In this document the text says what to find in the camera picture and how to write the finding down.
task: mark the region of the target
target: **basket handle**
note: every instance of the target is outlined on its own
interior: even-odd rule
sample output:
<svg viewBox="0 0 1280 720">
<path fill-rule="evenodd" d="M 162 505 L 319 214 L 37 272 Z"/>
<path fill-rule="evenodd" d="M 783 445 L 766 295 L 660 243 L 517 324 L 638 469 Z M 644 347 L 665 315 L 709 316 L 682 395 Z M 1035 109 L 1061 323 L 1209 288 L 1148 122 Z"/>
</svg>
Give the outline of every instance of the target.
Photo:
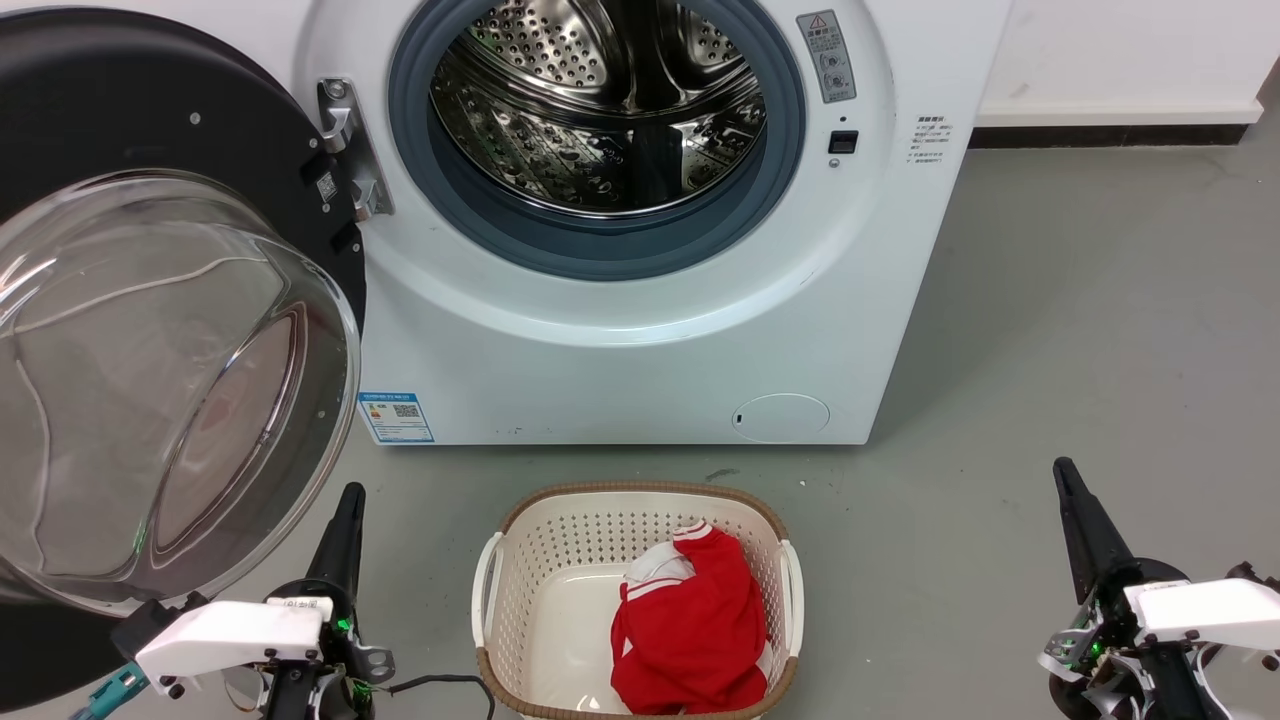
<svg viewBox="0 0 1280 720">
<path fill-rule="evenodd" d="M 800 557 L 796 548 L 791 547 L 791 541 L 782 541 L 782 565 L 787 570 L 787 588 L 791 598 L 791 634 L 787 638 L 787 655 L 800 656 L 800 644 L 804 643 L 804 574 L 800 571 Z"/>
<path fill-rule="evenodd" d="M 489 628 L 489 623 L 493 619 L 493 584 L 490 583 L 489 593 L 490 597 L 485 597 L 484 585 L 485 578 L 489 575 L 489 569 L 493 568 L 494 561 L 498 555 L 498 542 L 502 541 L 502 533 L 494 533 L 489 542 L 485 543 L 484 550 L 480 552 L 480 562 L 476 564 L 476 577 L 471 583 L 471 637 L 476 641 L 476 647 L 484 647 L 485 643 L 485 630 Z"/>
</svg>

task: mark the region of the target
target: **concrete floor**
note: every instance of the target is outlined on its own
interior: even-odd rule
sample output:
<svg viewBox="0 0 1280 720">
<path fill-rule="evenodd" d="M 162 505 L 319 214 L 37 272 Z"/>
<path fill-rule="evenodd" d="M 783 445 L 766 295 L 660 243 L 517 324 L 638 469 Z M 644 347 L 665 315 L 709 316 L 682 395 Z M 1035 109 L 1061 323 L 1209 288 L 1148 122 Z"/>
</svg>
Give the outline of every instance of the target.
<svg viewBox="0 0 1280 720">
<path fill-rule="evenodd" d="M 1280 83 L 1268 95 L 1280 106 Z M 1280 574 L 1276 228 L 1280 113 L 1235 149 L 972 152 L 868 446 L 388 450 L 357 427 L 300 529 L 228 597 L 305 570 L 360 480 L 366 638 L 401 678 L 471 673 L 474 562 L 522 496 L 716 482 L 772 505 L 804 562 L 800 673 L 771 717 L 1056 717 L 1034 661 L 1074 611 L 1053 457 L 1076 459 L 1135 552 L 1193 578 L 1245 559 Z M 1216 673 L 1275 716 L 1280 683 L 1256 666 Z M 13 717 L 65 717 L 82 694 Z M 381 720 L 484 717 L 470 687 L 379 703 Z M 178 707 L 147 693 L 118 716 L 239 717 L 218 687 Z"/>
</svg>

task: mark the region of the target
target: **teal connector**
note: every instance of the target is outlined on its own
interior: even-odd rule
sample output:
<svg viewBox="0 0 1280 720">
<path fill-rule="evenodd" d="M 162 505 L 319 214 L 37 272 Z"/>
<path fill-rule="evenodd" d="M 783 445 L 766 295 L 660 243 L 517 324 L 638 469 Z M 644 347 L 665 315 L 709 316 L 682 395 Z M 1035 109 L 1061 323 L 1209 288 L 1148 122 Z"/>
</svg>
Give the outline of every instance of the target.
<svg viewBox="0 0 1280 720">
<path fill-rule="evenodd" d="M 115 671 L 115 675 L 102 683 L 93 694 L 88 696 L 88 707 L 82 708 L 70 720 L 105 720 L 108 715 L 119 710 L 122 705 L 129 702 L 142 688 L 151 682 L 142 674 L 137 662 L 129 662 Z"/>
</svg>

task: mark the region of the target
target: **metal hinge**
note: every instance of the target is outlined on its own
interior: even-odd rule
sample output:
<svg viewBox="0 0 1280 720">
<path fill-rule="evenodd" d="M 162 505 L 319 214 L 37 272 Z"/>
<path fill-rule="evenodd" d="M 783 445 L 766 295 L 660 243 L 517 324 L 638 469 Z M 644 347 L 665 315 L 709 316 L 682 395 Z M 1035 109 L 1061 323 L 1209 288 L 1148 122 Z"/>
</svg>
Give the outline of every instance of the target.
<svg viewBox="0 0 1280 720">
<path fill-rule="evenodd" d="M 374 215 L 394 215 L 396 205 L 383 177 L 383 167 L 365 129 L 356 86 L 347 78 L 323 78 L 316 86 L 325 150 L 338 159 L 355 186 L 356 222 Z"/>
</svg>

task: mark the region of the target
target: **red and white garment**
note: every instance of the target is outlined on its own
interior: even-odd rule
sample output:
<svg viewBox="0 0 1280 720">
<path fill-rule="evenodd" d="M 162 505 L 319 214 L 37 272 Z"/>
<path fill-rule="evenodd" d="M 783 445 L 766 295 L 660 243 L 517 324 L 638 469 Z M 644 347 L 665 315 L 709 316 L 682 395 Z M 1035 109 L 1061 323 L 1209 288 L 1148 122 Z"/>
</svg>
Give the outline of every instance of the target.
<svg viewBox="0 0 1280 720">
<path fill-rule="evenodd" d="M 750 707 L 772 648 L 742 546 L 708 523 L 672 533 L 627 569 L 613 619 L 613 689 L 636 715 Z"/>
</svg>

